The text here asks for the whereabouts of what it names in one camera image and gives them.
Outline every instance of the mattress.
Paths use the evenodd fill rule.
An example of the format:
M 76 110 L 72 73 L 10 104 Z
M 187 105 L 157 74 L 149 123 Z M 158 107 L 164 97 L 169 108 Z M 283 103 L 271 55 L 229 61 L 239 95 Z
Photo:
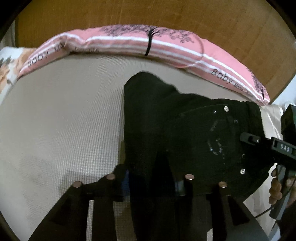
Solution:
M 124 161 L 123 86 L 139 71 L 182 93 L 247 100 L 192 74 L 128 56 L 70 55 L 20 78 L 0 106 L 0 210 L 21 241 L 74 181 L 95 182 Z M 260 109 L 266 136 L 280 138 L 280 108 Z M 245 201 L 254 215 L 269 207 L 270 182 Z M 114 207 L 118 240 L 136 240 L 128 200 Z M 258 221 L 268 234 L 274 220 L 265 214 Z

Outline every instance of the metal rivet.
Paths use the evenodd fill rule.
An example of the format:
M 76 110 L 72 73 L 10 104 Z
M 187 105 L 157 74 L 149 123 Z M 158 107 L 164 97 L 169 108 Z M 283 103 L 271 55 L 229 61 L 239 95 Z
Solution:
M 73 182 L 72 186 L 75 187 L 75 188 L 79 188 L 79 187 L 82 186 L 82 182 L 81 181 L 75 181 L 75 182 Z
M 219 187 L 225 188 L 225 187 L 227 187 L 227 183 L 226 182 L 219 182 Z
M 115 179 L 115 175 L 114 175 L 113 173 L 110 173 L 110 174 L 108 174 L 108 175 L 106 176 L 106 178 L 107 178 L 108 180 L 114 180 L 114 179 Z
M 187 179 L 187 180 L 193 180 L 194 179 L 194 175 L 192 175 L 192 174 L 186 174 L 185 175 L 185 179 Z

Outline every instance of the headboard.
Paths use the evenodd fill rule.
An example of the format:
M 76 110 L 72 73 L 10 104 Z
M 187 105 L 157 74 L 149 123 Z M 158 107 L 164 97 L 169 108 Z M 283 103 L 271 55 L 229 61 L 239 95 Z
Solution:
M 16 20 L 19 47 L 38 47 L 64 31 L 111 24 L 189 30 L 246 65 L 271 100 L 296 72 L 295 37 L 265 0 L 32 0 Z

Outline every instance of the person's hand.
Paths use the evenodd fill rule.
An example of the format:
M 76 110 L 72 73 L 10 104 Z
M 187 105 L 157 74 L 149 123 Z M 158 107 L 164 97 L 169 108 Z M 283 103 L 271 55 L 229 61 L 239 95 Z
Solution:
M 272 177 L 276 176 L 276 169 L 272 171 L 271 176 Z M 295 179 L 294 177 L 289 178 L 286 181 L 286 186 L 290 188 L 294 182 L 294 179 Z M 283 197 L 283 194 L 281 193 L 281 183 L 277 180 L 276 177 L 271 181 L 271 188 L 269 189 L 269 193 L 270 193 L 269 203 L 271 205 L 274 205 L 277 200 L 280 200 Z M 290 206 L 295 200 L 296 200 L 296 183 L 292 187 L 291 195 L 290 195 L 287 207 Z

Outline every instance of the black cable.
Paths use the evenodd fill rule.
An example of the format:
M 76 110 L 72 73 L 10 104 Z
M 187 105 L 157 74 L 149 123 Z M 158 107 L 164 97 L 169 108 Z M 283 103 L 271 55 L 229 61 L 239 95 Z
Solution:
M 283 199 L 285 196 L 288 195 L 288 193 L 292 190 L 292 188 L 293 188 L 295 182 L 296 182 L 296 178 L 294 179 L 292 186 L 291 186 L 291 187 L 289 188 L 289 190 L 285 193 L 285 195 L 282 196 L 281 199 Z M 277 204 L 278 204 L 278 202 L 276 202 L 275 204 L 271 205 L 269 209 L 266 209 L 264 212 L 258 214 L 255 218 L 258 218 L 258 217 L 262 216 L 263 214 L 267 213 L 268 211 L 270 211 L 271 209 L 273 209 L 273 207 L 276 206 Z

